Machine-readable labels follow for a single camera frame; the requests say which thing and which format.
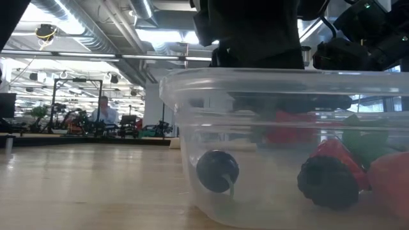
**table surface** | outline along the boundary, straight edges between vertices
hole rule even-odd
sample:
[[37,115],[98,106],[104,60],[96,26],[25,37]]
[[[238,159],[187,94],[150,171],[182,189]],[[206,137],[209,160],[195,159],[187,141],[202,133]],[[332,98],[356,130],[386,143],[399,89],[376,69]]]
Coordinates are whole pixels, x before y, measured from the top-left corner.
[[232,229],[191,205],[179,150],[76,144],[0,155],[1,229]]

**red object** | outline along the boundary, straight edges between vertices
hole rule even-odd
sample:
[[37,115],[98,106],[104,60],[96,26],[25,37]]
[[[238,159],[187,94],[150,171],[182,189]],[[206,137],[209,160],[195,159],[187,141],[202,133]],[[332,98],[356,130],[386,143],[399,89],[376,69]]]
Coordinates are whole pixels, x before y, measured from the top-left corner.
[[372,162],[368,178],[377,200],[409,221],[409,152],[378,158]]
[[[297,123],[317,124],[314,114],[290,114],[287,112],[278,111],[275,114],[276,123],[289,123],[294,125]],[[341,127],[342,123],[326,123],[326,126]],[[267,132],[266,139],[269,143],[308,143],[317,140],[317,128],[302,128],[290,126],[275,126]]]
[[142,123],[143,123],[142,119],[140,119],[139,121],[136,121],[136,124],[135,124],[136,130],[142,130]]
[[369,180],[366,173],[352,160],[351,153],[344,147],[338,139],[329,139],[323,141],[317,148],[316,152],[311,157],[327,156],[334,157],[345,164],[351,171],[353,177],[357,180],[360,190],[369,189]]

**computer monitor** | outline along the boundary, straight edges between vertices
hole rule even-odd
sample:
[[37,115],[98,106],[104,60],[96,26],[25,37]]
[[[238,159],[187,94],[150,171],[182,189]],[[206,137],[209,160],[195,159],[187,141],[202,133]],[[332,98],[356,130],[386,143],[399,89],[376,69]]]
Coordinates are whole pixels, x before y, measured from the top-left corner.
[[121,125],[132,124],[132,123],[136,122],[136,119],[137,119],[137,116],[135,116],[135,115],[123,115],[120,124]]
[[0,93],[0,118],[14,118],[16,93]]

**plastic tub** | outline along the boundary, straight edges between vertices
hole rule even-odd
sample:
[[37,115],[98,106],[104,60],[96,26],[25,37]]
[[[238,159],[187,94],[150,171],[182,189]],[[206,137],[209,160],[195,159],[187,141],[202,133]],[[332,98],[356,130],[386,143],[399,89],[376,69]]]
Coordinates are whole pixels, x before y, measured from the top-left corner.
[[165,77],[160,92],[176,113],[194,204],[211,219],[409,229],[408,113],[348,111],[351,95],[385,107],[409,96],[408,75],[205,68]]

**man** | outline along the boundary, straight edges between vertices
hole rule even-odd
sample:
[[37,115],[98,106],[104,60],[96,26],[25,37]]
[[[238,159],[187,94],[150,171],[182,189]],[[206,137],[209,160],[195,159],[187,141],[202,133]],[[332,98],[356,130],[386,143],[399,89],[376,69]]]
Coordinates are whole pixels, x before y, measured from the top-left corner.
[[[91,121],[96,121],[98,116],[98,109],[95,109],[91,115]],[[100,121],[104,121],[106,125],[113,125],[118,122],[118,112],[108,105],[108,98],[101,96],[100,100]]]

